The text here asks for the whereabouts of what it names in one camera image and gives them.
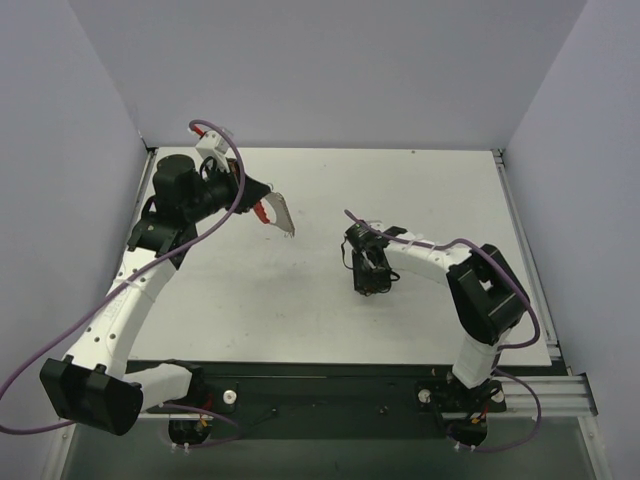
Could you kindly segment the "red handled metal keyring holder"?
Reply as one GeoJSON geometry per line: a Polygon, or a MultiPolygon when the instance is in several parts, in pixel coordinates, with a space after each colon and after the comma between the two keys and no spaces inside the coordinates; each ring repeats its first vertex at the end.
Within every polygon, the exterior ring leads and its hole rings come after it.
{"type": "Polygon", "coordinates": [[[295,225],[288,209],[284,196],[279,192],[271,191],[253,207],[260,222],[281,230],[286,236],[295,236],[295,225]]]}

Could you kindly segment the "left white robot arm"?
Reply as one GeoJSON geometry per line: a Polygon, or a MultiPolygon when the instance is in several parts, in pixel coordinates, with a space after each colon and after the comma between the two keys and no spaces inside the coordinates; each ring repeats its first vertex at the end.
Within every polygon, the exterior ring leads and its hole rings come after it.
{"type": "Polygon", "coordinates": [[[240,176],[233,159],[184,154],[160,159],[153,193],[127,242],[106,303],[61,360],[48,359],[40,380],[56,414],[115,435],[139,414],[172,401],[183,411],[204,402],[195,365],[167,360],[127,373],[135,339],[161,290],[180,268],[197,237],[196,225],[220,210],[242,214],[271,193],[269,185],[240,176]]]}

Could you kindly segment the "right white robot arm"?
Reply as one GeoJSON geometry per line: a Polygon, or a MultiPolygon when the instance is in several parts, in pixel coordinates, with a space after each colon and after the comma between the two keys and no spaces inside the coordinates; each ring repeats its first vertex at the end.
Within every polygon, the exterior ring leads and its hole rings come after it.
{"type": "Polygon", "coordinates": [[[389,292],[400,272],[447,287],[465,332],[452,374],[468,389],[490,378],[508,334],[530,306],[499,249],[438,245],[401,227],[379,231],[359,223],[345,231],[344,242],[351,248],[347,269],[361,295],[389,292]]]}

